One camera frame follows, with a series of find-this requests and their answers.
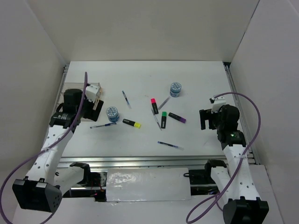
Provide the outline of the blue slime jar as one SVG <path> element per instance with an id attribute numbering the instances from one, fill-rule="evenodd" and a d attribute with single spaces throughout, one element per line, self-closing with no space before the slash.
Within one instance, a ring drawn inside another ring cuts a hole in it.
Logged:
<path id="1" fill-rule="evenodd" d="M 106 114 L 110 122 L 117 122 L 119 120 L 118 110 L 114 106 L 108 107 Z"/>
<path id="2" fill-rule="evenodd" d="M 178 82 L 173 82 L 170 86 L 170 95 L 172 97 L 179 97 L 182 90 L 182 85 Z"/>

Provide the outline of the purple highlighter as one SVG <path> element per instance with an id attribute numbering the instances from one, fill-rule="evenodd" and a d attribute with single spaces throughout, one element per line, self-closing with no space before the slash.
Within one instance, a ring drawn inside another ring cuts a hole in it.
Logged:
<path id="1" fill-rule="evenodd" d="M 169 113 L 168 114 L 169 115 L 169 117 L 171 117 L 171 118 L 173 118 L 173 119 L 175 119 L 175 120 L 178 120 L 178 121 L 180 121 L 180 122 L 182 122 L 182 123 L 185 123 L 186 122 L 186 119 L 185 118 L 182 118 L 182 117 L 180 117 L 180 116 L 178 116 L 178 115 L 176 115 L 176 114 L 174 114 L 174 113 Z"/>

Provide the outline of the blue pen bottom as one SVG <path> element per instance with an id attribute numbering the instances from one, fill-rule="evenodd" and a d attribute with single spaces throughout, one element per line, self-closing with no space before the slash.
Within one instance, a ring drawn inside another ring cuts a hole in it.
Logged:
<path id="1" fill-rule="evenodd" d="M 160 145 L 176 148 L 176 149 L 181 150 L 181 151 L 184 150 L 183 147 L 179 147 L 179 146 L 176 146 L 176 145 L 173 145 L 173 144 L 169 144 L 169 143 L 165 143 L 165 142 L 161 142 L 161 141 L 158 141 L 157 143 L 160 144 Z"/>

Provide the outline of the yellow highlighter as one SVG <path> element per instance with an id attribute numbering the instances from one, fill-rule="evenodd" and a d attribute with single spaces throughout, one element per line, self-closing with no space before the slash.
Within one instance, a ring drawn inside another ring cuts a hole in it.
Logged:
<path id="1" fill-rule="evenodd" d="M 140 124 L 140 123 L 135 122 L 135 121 L 131 121 L 131 120 L 129 120 L 129 119 L 123 119 L 122 122 L 123 122 L 124 124 L 133 126 L 133 127 L 135 127 L 135 128 L 140 128 L 140 127 L 141 127 L 141 124 Z"/>

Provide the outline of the green highlighter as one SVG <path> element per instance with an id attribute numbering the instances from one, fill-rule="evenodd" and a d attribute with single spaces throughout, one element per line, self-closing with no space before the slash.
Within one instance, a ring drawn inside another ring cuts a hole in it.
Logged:
<path id="1" fill-rule="evenodd" d="M 166 128 L 166 119 L 167 119 L 167 112 L 162 112 L 162 116 L 161 116 L 161 128 L 162 129 Z"/>

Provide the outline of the pink highlighter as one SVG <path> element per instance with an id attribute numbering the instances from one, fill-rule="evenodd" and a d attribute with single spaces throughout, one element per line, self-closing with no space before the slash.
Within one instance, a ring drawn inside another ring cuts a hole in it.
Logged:
<path id="1" fill-rule="evenodd" d="M 156 100 L 154 98 L 151 99 L 151 105 L 152 105 L 154 114 L 159 114 Z"/>

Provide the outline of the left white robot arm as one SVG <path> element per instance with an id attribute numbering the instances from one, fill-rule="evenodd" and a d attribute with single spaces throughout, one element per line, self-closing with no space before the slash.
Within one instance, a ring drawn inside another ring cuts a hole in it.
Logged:
<path id="1" fill-rule="evenodd" d="M 63 102 L 50 119 L 41 155 L 25 177 L 13 183 L 12 190 L 22 209 L 54 213 L 71 187 L 92 182 L 90 166 L 86 163 L 74 162 L 61 172 L 57 167 L 81 119 L 97 121 L 102 106 L 99 86 L 88 84 L 84 91 L 67 89 L 64 92 Z"/>

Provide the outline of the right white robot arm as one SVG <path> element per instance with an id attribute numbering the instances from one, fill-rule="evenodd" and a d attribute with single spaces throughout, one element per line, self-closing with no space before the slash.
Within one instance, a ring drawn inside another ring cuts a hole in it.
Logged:
<path id="1" fill-rule="evenodd" d="M 261 224 L 269 206 L 263 201 L 255 187 L 249 168 L 246 140 L 238 130 L 239 110 L 235 106 L 222 105 L 215 110 L 200 110 L 201 129 L 217 131 L 217 138 L 227 162 L 208 160 L 204 178 L 216 183 L 223 200 L 223 219 L 226 224 Z"/>

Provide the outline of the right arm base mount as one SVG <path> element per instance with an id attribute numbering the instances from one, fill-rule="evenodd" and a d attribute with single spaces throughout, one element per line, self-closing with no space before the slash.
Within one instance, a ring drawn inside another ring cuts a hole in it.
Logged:
<path id="1" fill-rule="evenodd" d="M 215 195 L 219 193 L 216 183 L 207 175 L 204 169 L 188 170 L 183 176 L 190 181 L 192 196 Z"/>

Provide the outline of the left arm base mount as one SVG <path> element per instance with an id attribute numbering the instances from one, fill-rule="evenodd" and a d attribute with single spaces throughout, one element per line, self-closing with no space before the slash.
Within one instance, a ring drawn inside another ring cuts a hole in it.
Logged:
<path id="1" fill-rule="evenodd" d="M 63 198 L 92 198 L 95 202 L 106 202 L 107 172 L 91 172 L 87 183 L 77 183 Z"/>

